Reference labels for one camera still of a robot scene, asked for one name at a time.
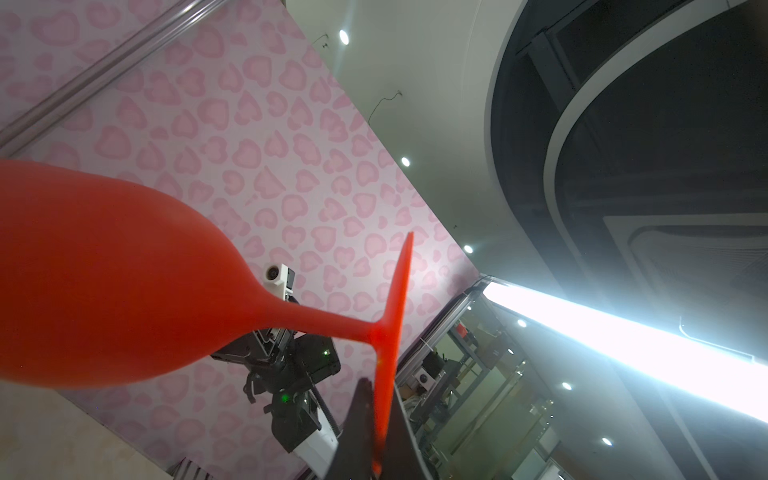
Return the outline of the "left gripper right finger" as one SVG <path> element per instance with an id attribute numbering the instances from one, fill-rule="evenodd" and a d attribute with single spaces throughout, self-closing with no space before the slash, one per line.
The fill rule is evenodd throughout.
<path id="1" fill-rule="evenodd" d="M 397 392 L 392 399 L 381 466 L 383 480 L 432 480 Z"/>

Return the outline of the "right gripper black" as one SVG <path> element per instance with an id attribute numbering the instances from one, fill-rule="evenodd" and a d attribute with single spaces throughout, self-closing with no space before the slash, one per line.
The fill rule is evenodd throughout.
<path id="1" fill-rule="evenodd" d="M 214 360 L 246 368 L 247 384 L 291 384 L 295 330 L 267 328 L 249 332 L 211 354 Z"/>

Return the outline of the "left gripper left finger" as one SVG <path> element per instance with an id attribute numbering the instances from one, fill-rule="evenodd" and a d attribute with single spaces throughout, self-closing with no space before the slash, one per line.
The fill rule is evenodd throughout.
<path id="1" fill-rule="evenodd" d="M 374 409 L 373 385 L 357 383 L 350 411 L 325 480 L 369 480 L 373 476 Z"/>

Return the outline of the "red wine glass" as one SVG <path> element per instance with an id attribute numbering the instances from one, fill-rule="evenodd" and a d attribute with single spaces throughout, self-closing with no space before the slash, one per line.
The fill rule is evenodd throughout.
<path id="1" fill-rule="evenodd" d="M 151 379 L 254 330 L 371 345 L 373 474 L 382 471 L 414 240 L 366 322 L 268 292 L 227 236 L 185 203 L 118 179 L 1 163 L 1 376 L 54 389 Z"/>

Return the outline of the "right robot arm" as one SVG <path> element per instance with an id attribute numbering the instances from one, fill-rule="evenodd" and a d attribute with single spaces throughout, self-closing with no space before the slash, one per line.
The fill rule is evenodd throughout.
<path id="1" fill-rule="evenodd" d="M 336 375 L 341 363 L 329 337 L 288 329 L 250 332 L 214 352 L 218 361 L 247 369 L 243 391 L 254 404 L 269 394 L 264 412 L 272 417 L 274 438 L 304 461 L 315 479 L 327 474 L 340 429 L 317 389 Z"/>

